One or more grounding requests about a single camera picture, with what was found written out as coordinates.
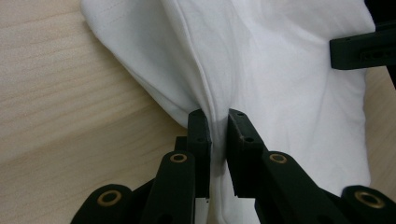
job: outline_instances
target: white cloth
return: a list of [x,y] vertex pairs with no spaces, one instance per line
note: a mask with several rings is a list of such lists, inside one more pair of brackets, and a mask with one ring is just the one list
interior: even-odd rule
[[247,113],[265,145],[289,153],[320,187],[340,194],[369,184],[365,70],[333,70],[329,53],[329,40],[375,29],[363,0],[81,5],[98,39],[172,118],[186,126],[188,113],[205,111],[213,140],[209,223],[259,223],[253,201],[233,196],[224,158],[229,108]]

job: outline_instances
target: black plastic part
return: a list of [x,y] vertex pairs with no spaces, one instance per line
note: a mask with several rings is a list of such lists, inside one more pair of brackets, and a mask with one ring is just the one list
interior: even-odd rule
[[103,186],[88,197],[71,223],[123,224],[131,221],[129,209],[131,196],[132,192],[127,187],[121,185]]
[[396,5],[389,0],[365,0],[375,24],[396,21]]
[[323,193],[330,199],[330,201],[332,201],[332,203],[345,215],[346,213],[344,213],[344,205],[343,202],[341,201],[341,198],[330,193],[327,190],[322,190]]
[[387,66],[390,78],[393,82],[393,87],[396,88],[396,65]]
[[[184,144],[184,139],[179,139],[179,145]],[[195,157],[195,196],[197,198],[209,198],[210,184],[210,139],[209,126],[204,112],[199,109],[189,114],[187,130],[187,151]]]
[[132,191],[128,208],[131,217],[129,224],[140,223],[153,183],[154,179]]
[[268,149],[246,114],[230,109],[226,144],[235,195],[255,198],[260,190],[258,176],[262,153]]
[[378,190],[350,186],[343,190],[341,199],[353,223],[396,223],[396,204]]
[[285,223],[284,218],[280,214],[274,199],[269,194],[262,194],[254,203],[257,216],[261,224],[265,223]]
[[187,151],[187,137],[186,136],[176,137],[175,151]]
[[163,157],[140,223],[193,223],[194,168],[194,156],[187,151],[173,151]]
[[262,183],[285,223],[349,223],[301,166],[288,154],[265,152]]
[[396,64],[396,29],[330,41],[332,68],[351,70]]

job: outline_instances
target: wooden table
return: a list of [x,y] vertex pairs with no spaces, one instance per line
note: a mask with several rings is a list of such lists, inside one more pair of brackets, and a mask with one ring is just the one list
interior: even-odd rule
[[[396,200],[396,91],[371,70],[373,186]],[[94,37],[78,0],[0,1],[0,223],[69,223],[95,189],[135,189],[186,130]]]

